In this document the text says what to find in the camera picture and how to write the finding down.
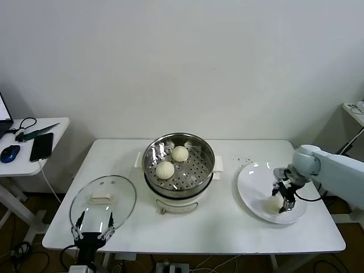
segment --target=blue mouse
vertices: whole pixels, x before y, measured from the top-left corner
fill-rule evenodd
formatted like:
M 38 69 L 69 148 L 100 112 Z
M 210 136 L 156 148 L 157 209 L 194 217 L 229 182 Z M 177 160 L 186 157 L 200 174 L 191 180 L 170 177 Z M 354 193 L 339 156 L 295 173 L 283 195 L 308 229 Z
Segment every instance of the blue mouse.
M 6 147 L 0 154 L 0 161 L 2 163 L 12 162 L 16 158 L 16 155 L 19 151 L 19 145 L 10 145 L 9 147 Z

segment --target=laptop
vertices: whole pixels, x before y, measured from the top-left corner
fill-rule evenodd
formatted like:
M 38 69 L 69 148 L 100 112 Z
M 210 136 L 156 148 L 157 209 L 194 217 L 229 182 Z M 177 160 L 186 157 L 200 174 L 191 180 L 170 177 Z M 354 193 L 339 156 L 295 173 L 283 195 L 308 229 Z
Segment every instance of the laptop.
M 14 121 L 5 105 L 5 101 L 0 93 L 0 138 L 4 135 L 6 130 L 8 130 Z

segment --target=smartphone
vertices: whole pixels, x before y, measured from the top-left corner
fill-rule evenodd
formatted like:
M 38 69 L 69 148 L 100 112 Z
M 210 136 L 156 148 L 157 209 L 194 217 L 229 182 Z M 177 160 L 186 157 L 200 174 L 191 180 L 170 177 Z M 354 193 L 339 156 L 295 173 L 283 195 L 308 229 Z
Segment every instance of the smartphone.
M 36 162 L 40 159 L 49 158 L 52 154 L 53 133 L 38 135 L 33 142 L 30 153 L 30 161 Z

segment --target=steamed bun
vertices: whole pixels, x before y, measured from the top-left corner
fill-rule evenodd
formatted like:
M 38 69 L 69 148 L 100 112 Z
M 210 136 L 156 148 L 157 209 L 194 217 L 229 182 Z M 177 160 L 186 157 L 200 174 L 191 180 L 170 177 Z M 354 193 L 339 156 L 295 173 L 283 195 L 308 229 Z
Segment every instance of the steamed bun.
M 283 197 L 280 193 L 270 196 L 266 201 L 266 208 L 270 213 L 279 214 L 279 210 L 283 207 Z
M 172 158 L 177 162 L 183 162 L 188 159 L 188 150 L 186 147 L 177 146 L 172 151 Z
M 164 161 L 158 164 L 155 174 L 160 179 L 169 179 L 175 173 L 175 166 L 171 162 Z

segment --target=white wall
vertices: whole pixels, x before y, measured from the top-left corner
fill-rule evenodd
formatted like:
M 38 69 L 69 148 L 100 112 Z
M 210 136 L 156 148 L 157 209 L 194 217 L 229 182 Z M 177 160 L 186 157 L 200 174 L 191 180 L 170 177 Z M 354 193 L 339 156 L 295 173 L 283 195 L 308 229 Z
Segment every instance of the white wall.
M 334 0 L 1 1 L 2 91 L 16 117 L 71 119 L 53 160 L 59 191 L 96 138 L 187 131 L 335 149 L 340 103 L 364 97 L 363 10 Z

